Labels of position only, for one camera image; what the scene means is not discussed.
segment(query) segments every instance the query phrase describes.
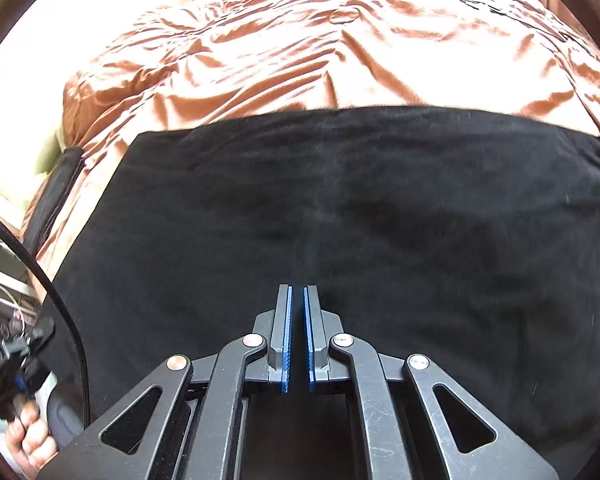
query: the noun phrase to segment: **black cloth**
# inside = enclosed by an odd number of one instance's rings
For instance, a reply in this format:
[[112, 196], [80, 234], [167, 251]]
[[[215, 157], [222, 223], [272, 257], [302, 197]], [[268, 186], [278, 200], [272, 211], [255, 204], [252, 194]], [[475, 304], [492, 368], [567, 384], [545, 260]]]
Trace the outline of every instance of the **black cloth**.
[[[429, 355], [563, 480], [600, 443], [598, 138], [428, 107], [143, 134], [54, 280], [96, 413], [169, 355], [248, 333], [279, 283], [318, 285], [323, 308], [380, 352]], [[58, 332], [46, 355], [74, 372]], [[346, 461], [340, 401], [308, 397], [302, 381], [256, 406], [243, 478], [350, 478], [326, 465]], [[280, 468], [251, 474], [250, 457]]]

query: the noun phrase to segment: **orange satin fabric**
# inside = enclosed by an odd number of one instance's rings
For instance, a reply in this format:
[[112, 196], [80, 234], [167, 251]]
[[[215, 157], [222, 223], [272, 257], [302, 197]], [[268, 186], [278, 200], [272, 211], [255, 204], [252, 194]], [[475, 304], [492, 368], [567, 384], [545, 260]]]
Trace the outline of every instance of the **orange satin fabric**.
[[37, 259], [52, 278], [142, 132], [421, 104], [598, 136], [600, 57], [537, 0], [191, 0], [149, 12], [65, 87], [66, 142], [86, 165]]

